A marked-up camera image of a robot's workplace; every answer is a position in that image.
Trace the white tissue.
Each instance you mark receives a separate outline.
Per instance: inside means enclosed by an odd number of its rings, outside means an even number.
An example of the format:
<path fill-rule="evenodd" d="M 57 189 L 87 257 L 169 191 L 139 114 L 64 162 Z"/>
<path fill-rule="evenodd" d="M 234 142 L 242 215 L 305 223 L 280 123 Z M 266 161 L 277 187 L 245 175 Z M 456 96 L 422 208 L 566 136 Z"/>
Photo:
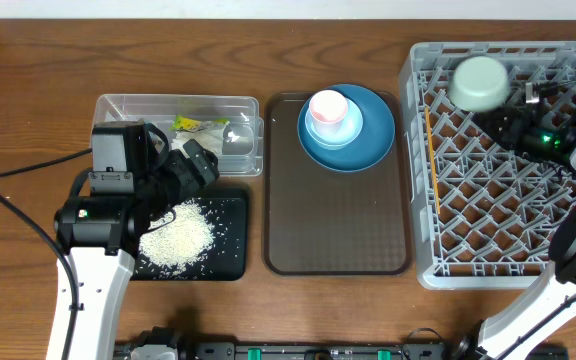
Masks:
<path fill-rule="evenodd" d="M 172 140 L 171 148 L 181 150 L 184 154 L 187 154 L 183 145 L 190 140 L 196 140 L 204 149 L 216 156 L 221 156 L 225 128 L 226 125 L 223 123 L 202 122 L 194 127 L 179 129 Z"/>

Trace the yellow green snack wrapper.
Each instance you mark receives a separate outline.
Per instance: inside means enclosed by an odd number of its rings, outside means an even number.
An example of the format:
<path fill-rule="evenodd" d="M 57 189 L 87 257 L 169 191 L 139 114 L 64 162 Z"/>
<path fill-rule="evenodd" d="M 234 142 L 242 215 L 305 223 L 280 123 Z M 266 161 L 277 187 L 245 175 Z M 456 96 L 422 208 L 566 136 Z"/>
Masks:
<path fill-rule="evenodd" d="M 181 115 L 177 115 L 170 130 L 176 132 L 197 133 L 205 130 L 215 130 L 225 128 L 230 121 L 227 118 L 216 120 L 196 120 Z"/>

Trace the mint green bowl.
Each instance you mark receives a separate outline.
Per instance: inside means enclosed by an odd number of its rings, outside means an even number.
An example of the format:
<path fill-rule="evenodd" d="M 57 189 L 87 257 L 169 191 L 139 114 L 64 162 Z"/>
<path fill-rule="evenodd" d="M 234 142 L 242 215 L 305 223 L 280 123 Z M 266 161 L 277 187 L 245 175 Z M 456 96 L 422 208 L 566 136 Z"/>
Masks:
<path fill-rule="evenodd" d="M 500 107 L 510 94 L 506 67 L 491 57 L 477 56 L 462 61 L 453 74 L 448 98 L 469 112 L 487 112 Z"/>

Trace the wooden chopstick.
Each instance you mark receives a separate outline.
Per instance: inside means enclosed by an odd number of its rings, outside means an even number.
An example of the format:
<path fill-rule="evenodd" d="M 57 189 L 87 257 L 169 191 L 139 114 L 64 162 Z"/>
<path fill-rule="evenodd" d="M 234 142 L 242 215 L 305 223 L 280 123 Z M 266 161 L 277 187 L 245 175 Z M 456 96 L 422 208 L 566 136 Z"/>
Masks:
<path fill-rule="evenodd" d="M 434 192 L 434 202 L 435 202 L 435 210 L 437 215 L 440 215 L 441 205 L 440 205 L 440 196 L 438 190 L 438 178 L 437 178 L 437 171 L 436 171 L 436 164 L 435 164 L 435 154 L 434 154 L 434 146 L 433 146 L 433 134 L 432 134 L 432 127 L 430 124 L 430 111 L 427 106 L 424 107 L 424 120 L 425 120 L 425 127 L 426 127 L 426 135 L 427 135 L 427 148 L 428 148 L 428 156 L 430 162 L 430 171 L 431 171 L 431 179 L 432 179 L 432 186 Z"/>

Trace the pink cup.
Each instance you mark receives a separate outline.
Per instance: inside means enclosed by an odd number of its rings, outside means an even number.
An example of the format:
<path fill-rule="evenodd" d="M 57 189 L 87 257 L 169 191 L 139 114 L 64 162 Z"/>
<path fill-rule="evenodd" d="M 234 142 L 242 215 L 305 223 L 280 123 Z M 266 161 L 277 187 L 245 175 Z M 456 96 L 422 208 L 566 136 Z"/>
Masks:
<path fill-rule="evenodd" d="M 342 127 L 347 111 L 346 98 L 334 90 L 322 90 L 315 93 L 309 103 L 313 125 L 321 136 L 336 134 Z"/>

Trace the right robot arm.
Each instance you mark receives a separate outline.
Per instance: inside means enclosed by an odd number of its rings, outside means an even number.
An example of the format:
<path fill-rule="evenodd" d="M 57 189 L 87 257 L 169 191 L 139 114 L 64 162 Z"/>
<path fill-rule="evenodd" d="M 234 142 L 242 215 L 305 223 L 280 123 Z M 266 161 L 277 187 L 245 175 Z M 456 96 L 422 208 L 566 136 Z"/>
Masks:
<path fill-rule="evenodd" d="M 576 173 L 576 109 L 556 130 L 540 123 L 541 109 L 478 113 L 475 124 L 496 144 L 535 162 Z M 576 204 L 555 231 L 549 262 L 508 307 L 483 320 L 453 356 L 456 359 L 525 359 L 543 340 L 576 317 Z"/>

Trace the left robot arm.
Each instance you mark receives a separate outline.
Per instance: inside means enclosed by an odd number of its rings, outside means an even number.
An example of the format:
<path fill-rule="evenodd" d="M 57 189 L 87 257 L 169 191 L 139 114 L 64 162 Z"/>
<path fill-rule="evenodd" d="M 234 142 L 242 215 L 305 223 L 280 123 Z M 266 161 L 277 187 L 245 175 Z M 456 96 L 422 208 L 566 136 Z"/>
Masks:
<path fill-rule="evenodd" d="M 140 238 L 152 221 L 219 177 L 197 141 L 173 150 L 156 125 L 105 122 L 91 133 L 93 166 L 74 180 L 54 228 L 63 257 L 50 359 L 109 359 Z"/>

